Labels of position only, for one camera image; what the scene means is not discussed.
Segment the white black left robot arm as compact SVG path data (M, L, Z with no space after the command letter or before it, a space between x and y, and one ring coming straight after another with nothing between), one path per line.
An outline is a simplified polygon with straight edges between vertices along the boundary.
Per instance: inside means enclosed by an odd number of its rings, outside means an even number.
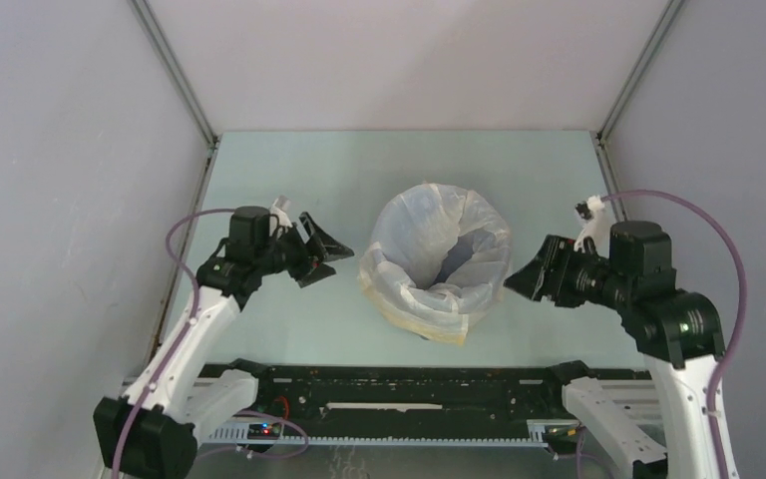
M203 443L232 416L263 415L274 387L249 372L225 371L201 392L194 385L219 337L241 314L265 277L287 273L307 287L335 275L332 263L353 250L309 213L292 221L280 203L225 209L228 233L197 269L177 255L191 295L170 337L117 398L104 397L93 421L113 478L185 478Z

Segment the translucent yellowish trash bag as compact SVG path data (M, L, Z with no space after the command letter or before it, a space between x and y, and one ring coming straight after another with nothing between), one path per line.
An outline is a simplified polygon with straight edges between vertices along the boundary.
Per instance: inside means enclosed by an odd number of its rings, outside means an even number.
M512 243L509 224L483 196L425 183L385 205L358 281L392 325L461 345L500 300Z

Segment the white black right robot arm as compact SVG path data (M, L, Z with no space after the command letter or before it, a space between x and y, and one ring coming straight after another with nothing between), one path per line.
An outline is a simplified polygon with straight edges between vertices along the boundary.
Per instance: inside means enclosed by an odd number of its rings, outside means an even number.
M735 478L720 384L725 353L720 316L706 296L680 289L670 236L656 223L611 226L609 254L546 236L506 288L556 307L585 303L616 312L644 359L656 392L664 444L642 431L589 376L545 384L540 402L554 417L573 415L626 478Z

